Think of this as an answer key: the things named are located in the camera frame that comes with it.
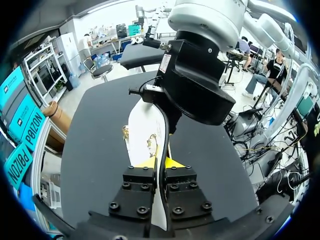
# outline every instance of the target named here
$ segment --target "black bolt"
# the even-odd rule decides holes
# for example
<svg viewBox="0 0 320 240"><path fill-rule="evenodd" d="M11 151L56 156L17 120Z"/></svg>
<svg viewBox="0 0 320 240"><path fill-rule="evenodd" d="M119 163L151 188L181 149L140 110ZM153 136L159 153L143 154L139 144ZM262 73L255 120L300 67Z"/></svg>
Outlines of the black bolt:
<svg viewBox="0 0 320 240"><path fill-rule="evenodd" d="M174 184L171 184L170 189L171 189L172 191L176 191L176 190L179 189L179 186L174 183Z"/></svg>
<svg viewBox="0 0 320 240"><path fill-rule="evenodd" d="M150 186L149 186L149 184L144 183L144 184L141 184L141 188L143 191L148 191Z"/></svg>
<svg viewBox="0 0 320 240"><path fill-rule="evenodd" d="M192 182L190 182L190 188L192 188L192 189L195 189L195 188L197 188L198 187L198 184L197 184L197 182L196 181L192 181Z"/></svg>
<svg viewBox="0 0 320 240"><path fill-rule="evenodd" d="M123 189L130 189L131 188L131 184L129 182L127 182L127 181L124 181L122 183L122 188Z"/></svg>
<svg viewBox="0 0 320 240"><path fill-rule="evenodd" d="M203 210L208 211L212 209L212 203L210 201L205 201L204 203L202 203L201 207Z"/></svg>
<svg viewBox="0 0 320 240"><path fill-rule="evenodd" d="M267 224L272 224L275 221L275 218L273 216L267 216L265 221Z"/></svg>
<svg viewBox="0 0 320 240"><path fill-rule="evenodd" d="M260 214L262 213L261 207L258 207L258 208L256 209L256 213L257 213L258 215L260 215Z"/></svg>
<svg viewBox="0 0 320 240"><path fill-rule="evenodd" d="M172 212L173 212L175 215L181 215L181 214L183 214L185 211L184 211L184 209L183 209L182 207L177 206L177 207L175 207L175 208L172 210Z"/></svg>
<svg viewBox="0 0 320 240"><path fill-rule="evenodd" d="M113 211L117 211L120 209L120 206L117 202L113 201L109 204L109 208Z"/></svg>
<svg viewBox="0 0 320 240"><path fill-rule="evenodd" d="M126 236L118 235L115 236L112 240L128 240Z"/></svg>
<svg viewBox="0 0 320 240"><path fill-rule="evenodd" d="M149 209L147 209L145 206L138 207L136 212L140 215L146 215L149 212Z"/></svg>

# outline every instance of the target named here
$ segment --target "wires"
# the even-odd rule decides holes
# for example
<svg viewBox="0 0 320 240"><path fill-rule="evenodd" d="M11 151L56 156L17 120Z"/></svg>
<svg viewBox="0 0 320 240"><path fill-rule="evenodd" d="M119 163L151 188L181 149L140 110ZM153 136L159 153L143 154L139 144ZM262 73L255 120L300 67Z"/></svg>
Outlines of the wires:
<svg viewBox="0 0 320 240"><path fill-rule="evenodd" d="M158 79L158 78L162 78L162 76L153 77L153 78L149 79L148 81L145 81L144 83L142 83L142 85L139 87L139 92L141 92L141 88L142 88L145 84L149 83L150 81L152 81L152 80L154 80L154 79Z"/></svg>

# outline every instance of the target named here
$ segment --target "shoe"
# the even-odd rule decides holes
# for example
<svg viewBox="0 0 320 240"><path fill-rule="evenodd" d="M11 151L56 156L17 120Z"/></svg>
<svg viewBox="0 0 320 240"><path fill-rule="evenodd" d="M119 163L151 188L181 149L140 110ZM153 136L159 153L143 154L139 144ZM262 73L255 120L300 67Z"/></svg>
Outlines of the shoe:
<svg viewBox="0 0 320 240"><path fill-rule="evenodd" d="M245 97L247 97L247 98L250 98L250 99L253 99L253 97L254 97L253 94L250 94L250 93L248 93L247 91L243 92L242 95L245 96Z"/></svg>

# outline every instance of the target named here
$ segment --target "jeans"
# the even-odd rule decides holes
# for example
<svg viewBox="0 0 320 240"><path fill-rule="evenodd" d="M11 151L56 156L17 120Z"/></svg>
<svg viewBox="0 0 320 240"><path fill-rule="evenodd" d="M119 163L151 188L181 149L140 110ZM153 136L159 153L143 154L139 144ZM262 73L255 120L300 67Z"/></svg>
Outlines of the jeans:
<svg viewBox="0 0 320 240"><path fill-rule="evenodd" d="M267 84L268 79L265 76L259 75L259 74L254 74L249 82L249 84L246 86L245 90L249 93L249 94L254 94L255 88L257 83L261 83L261 84ZM277 97L277 93L275 92L275 90L273 90L272 88L270 89L270 93L272 95L272 101L270 103L270 105L274 102L274 100Z"/></svg>

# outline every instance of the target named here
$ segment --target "box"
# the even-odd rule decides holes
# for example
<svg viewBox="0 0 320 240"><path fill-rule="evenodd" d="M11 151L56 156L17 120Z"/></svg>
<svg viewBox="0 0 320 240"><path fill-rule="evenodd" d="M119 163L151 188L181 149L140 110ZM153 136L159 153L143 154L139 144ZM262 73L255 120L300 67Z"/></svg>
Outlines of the box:
<svg viewBox="0 0 320 240"><path fill-rule="evenodd" d="M10 96L16 88L23 82L24 76L20 66L18 66L0 86L0 112L4 109Z"/></svg>
<svg viewBox="0 0 320 240"><path fill-rule="evenodd" d="M22 134L21 141L30 149L34 151L37 145L38 137L42 126L45 122L45 116L38 107L35 107Z"/></svg>
<svg viewBox="0 0 320 240"><path fill-rule="evenodd" d="M15 148L5 162L4 173L15 189L19 189L21 181L32 161L33 158L28 151L27 146L24 143L21 143Z"/></svg>
<svg viewBox="0 0 320 240"><path fill-rule="evenodd" d="M16 110L8 127L8 133L16 142L20 142L22 139L28 120L35 108L36 105L34 101L31 96L27 94Z"/></svg>

